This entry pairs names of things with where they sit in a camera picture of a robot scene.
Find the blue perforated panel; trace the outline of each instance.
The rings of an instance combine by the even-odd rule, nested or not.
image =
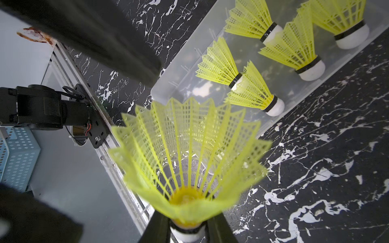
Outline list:
[[[8,131],[8,134],[12,135],[5,140],[9,156],[1,182],[24,192],[38,159],[40,147],[28,128],[12,128]]]
[[[5,139],[0,136],[0,181],[2,180],[3,174],[4,174],[4,167],[7,163],[8,159],[8,146],[5,142]]]

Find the white wall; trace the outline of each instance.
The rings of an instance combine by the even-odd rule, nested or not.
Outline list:
[[[0,10],[0,87],[42,82],[54,47],[16,34],[28,27],[31,26]]]

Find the shuttlecock cork base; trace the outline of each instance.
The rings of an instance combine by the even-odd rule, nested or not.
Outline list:
[[[266,45],[268,42],[274,39],[275,34],[281,32],[282,30],[283,28],[281,26],[279,26],[276,22],[273,22],[268,28],[268,30],[265,32],[265,34],[263,34],[261,42]]]
[[[311,63],[302,67],[295,72],[305,81],[313,81],[321,77],[324,71],[326,71],[326,65],[319,56],[315,58]]]
[[[274,96],[273,101],[263,111],[266,112],[266,114],[269,116],[278,116],[284,111],[284,108],[285,103],[283,100],[279,99],[277,96]]]
[[[183,242],[195,242],[202,239],[205,236],[205,226],[206,223],[203,222],[192,229],[188,229],[186,227],[177,226],[173,220],[170,221],[170,231],[177,240]]]
[[[230,85],[228,86],[232,91],[235,91],[237,89],[237,85],[242,82],[243,80],[243,74],[238,73],[238,75],[232,80]]]
[[[345,32],[336,35],[336,44],[341,49],[352,49],[362,44],[369,37],[369,33],[369,26],[362,20]]]

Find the shuttlecock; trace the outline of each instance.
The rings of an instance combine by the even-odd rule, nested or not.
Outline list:
[[[135,111],[123,114],[126,127],[112,128],[120,147],[109,153],[127,187],[182,229],[233,206],[267,173],[258,161],[271,142],[256,139],[260,122],[244,122],[245,109],[172,98]]]
[[[227,94],[225,102],[259,108],[270,116],[278,116],[284,111],[284,102],[271,94],[263,77],[251,61],[244,68],[242,77],[243,81],[237,83],[236,89]]]
[[[339,48],[357,47],[369,36],[369,27],[363,20],[366,0],[310,0],[309,3],[313,23],[333,33]]]
[[[207,48],[207,54],[202,58],[203,61],[198,65],[199,69],[196,71],[197,77],[225,84],[230,88],[234,87],[242,78],[223,37],[214,41],[212,47]]]
[[[292,22],[288,22],[259,54],[296,69],[305,81],[318,79],[326,66],[315,53],[314,33],[310,5],[297,10]]]
[[[282,27],[272,21],[265,0],[236,0],[226,20],[225,32],[271,41]]]

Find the plastic tray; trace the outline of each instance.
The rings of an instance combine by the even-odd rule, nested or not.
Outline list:
[[[296,15],[296,9],[303,0],[268,0],[272,20],[282,27]],[[370,28],[368,39],[359,47],[342,50],[339,49],[333,34],[317,26],[314,27],[315,49],[324,63],[326,72],[315,81],[307,82],[287,66],[268,59],[258,51],[264,47],[259,39],[242,37],[225,33],[223,27],[228,17],[228,11],[235,6],[235,0],[218,0],[208,12],[191,37],[164,71],[158,82],[151,90],[152,98],[162,104],[167,104],[171,97],[184,102],[193,96],[198,102],[213,98],[216,105],[221,105],[230,89],[226,85],[214,83],[196,77],[196,70],[206,54],[207,47],[212,41],[223,36],[231,50],[238,71],[251,60],[264,77],[270,91],[285,102],[285,110],[278,117],[270,117],[259,109],[246,108],[247,121],[262,121],[258,136],[274,125],[280,118],[292,110],[311,92],[318,88],[325,80],[345,65],[351,58],[377,38],[389,27],[389,1],[368,0],[366,3],[364,19]],[[243,107],[234,106],[233,110]]]

